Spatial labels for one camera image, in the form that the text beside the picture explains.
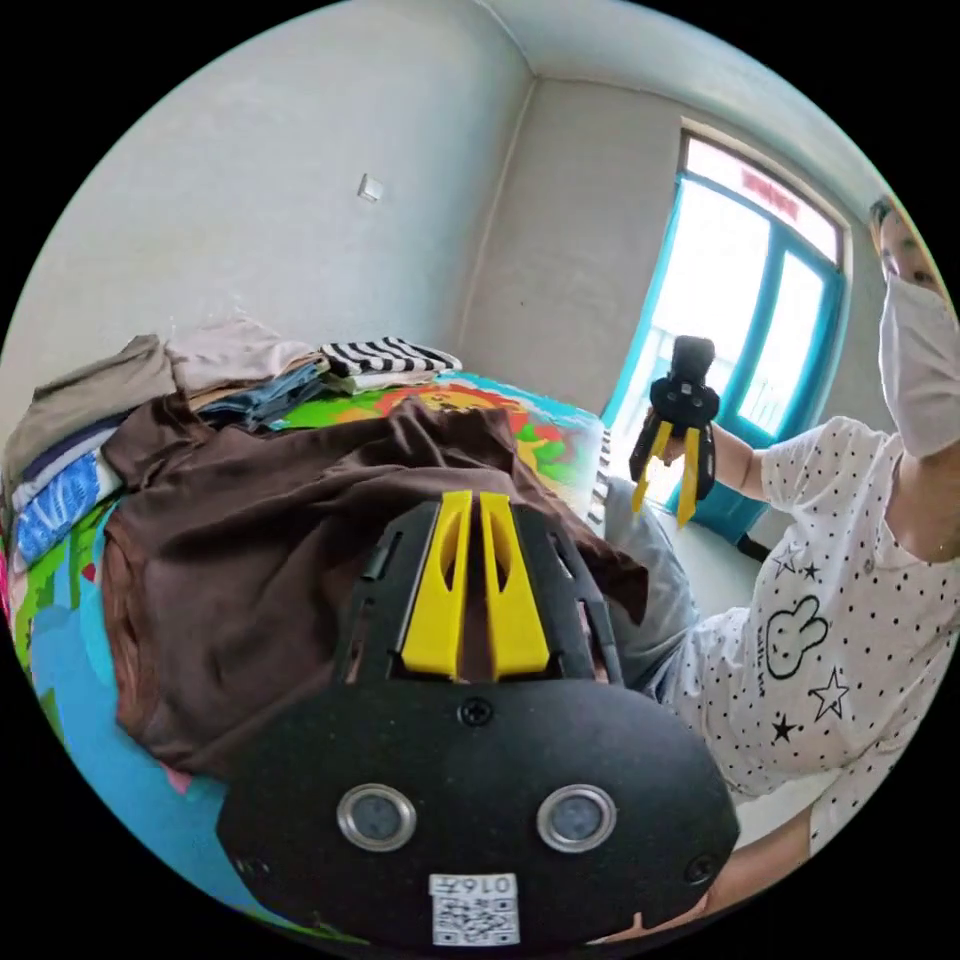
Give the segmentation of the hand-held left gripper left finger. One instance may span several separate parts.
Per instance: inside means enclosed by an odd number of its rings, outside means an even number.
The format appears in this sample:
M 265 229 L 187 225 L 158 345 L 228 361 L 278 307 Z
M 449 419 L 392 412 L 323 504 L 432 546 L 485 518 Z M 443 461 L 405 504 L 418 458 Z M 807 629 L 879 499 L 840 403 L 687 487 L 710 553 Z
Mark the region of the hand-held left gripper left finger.
M 467 599 L 472 494 L 448 492 L 438 504 L 401 651 L 414 674 L 458 678 Z

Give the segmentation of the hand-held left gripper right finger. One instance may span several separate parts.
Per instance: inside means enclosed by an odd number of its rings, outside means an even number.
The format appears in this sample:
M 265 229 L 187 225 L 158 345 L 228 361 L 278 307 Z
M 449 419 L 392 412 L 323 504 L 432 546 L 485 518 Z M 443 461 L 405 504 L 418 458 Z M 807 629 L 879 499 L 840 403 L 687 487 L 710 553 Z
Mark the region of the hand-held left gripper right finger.
M 537 675 L 550 651 L 509 498 L 479 495 L 487 635 L 495 680 Z

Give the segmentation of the person's left hand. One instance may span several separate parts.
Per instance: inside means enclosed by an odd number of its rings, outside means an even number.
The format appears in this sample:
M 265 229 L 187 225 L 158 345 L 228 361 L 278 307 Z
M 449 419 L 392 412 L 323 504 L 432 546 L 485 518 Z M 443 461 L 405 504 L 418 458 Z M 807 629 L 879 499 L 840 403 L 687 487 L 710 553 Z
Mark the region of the person's left hand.
M 667 932 L 668 930 L 686 926 L 689 923 L 700 920 L 709 912 L 709 900 L 709 895 L 705 894 L 690 910 L 656 926 L 646 926 L 643 915 L 641 913 L 636 913 L 634 915 L 633 923 L 629 928 L 598 938 L 597 940 L 592 941 L 592 944 L 606 945 L 614 942 L 643 938 L 650 935 L 659 935 Z

